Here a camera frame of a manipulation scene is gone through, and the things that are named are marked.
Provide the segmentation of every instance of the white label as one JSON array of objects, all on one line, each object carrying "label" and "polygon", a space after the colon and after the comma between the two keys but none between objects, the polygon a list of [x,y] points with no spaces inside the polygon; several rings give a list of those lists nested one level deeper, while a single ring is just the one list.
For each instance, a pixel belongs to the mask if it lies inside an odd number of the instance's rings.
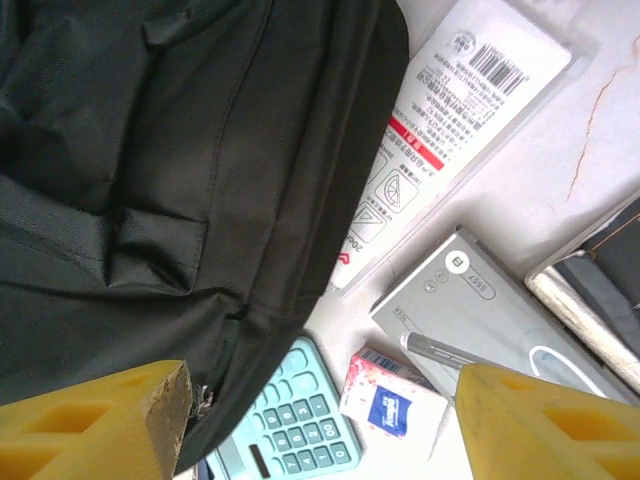
[{"label": "white label", "polygon": [[502,0],[460,0],[409,64],[332,283],[388,251],[570,61]]}]

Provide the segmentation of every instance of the small box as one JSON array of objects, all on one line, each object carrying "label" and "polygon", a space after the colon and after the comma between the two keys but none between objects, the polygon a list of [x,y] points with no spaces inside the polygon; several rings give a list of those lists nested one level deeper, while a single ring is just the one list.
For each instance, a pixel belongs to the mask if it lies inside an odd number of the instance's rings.
[{"label": "small box", "polygon": [[351,357],[340,412],[360,425],[431,449],[447,406],[416,370],[368,347]]}]

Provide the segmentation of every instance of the teal calculator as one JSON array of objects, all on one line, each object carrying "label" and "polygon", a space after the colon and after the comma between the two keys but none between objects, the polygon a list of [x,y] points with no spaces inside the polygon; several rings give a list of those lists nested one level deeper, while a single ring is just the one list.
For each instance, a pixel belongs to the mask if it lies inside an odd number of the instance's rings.
[{"label": "teal calculator", "polygon": [[208,457],[216,480],[303,479],[355,468],[362,451],[311,340],[298,338],[233,433]]}]

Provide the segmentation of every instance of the pen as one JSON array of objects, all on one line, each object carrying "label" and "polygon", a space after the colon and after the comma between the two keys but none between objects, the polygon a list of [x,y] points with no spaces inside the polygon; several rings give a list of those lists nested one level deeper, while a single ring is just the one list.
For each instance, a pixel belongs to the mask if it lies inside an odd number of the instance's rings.
[{"label": "pen", "polygon": [[438,342],[418,332],[403,334],[402,337],[400,337],[400,343],[408,352],[415,353],[416,355],[456,370],[462,369],[462,367],[469,363],[484,363],[500,366],[482,357],[460,350],[459,348]]}]

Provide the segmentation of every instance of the crack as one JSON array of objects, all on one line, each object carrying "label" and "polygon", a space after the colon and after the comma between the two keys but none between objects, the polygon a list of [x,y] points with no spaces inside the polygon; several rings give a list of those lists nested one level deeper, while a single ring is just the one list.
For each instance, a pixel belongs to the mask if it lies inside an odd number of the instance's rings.
[{"label": "crack", "polygon": [[598,92],[598,96],[596,97],[595,102],[593,103],[593,107],[591,108],[591,115],[589,115],[589,120],[587,121],[587,133],[584,145],[582,147],[582,152],[580,152],[580,156],[578,157],[578,163],[576,165],[576,172],[573,176],[573,180],[571,180],[571,186],[569,187],[569,193],[567,194],[567,201],[571,198],[573,194],[573,190],[578,182],[578,177],[580,176],[580,170],[582,167],[582,163],[587,156],[589,151],[589,145],[591,143],[591,133],[593,131],[593,121],[595,119],[598,108],[600,107],[600,103],[602,101],[602,97],[607,92],[609,87],[616,81],[618,75],[632,73],[638,68],[638,57],[640,56],[640,35],[636,37],[636,39],[631,44],[631,63],[629,65],[625,65],[622,67],[618,67],[612,74],[607,83],[605,83],[600,92]]}]

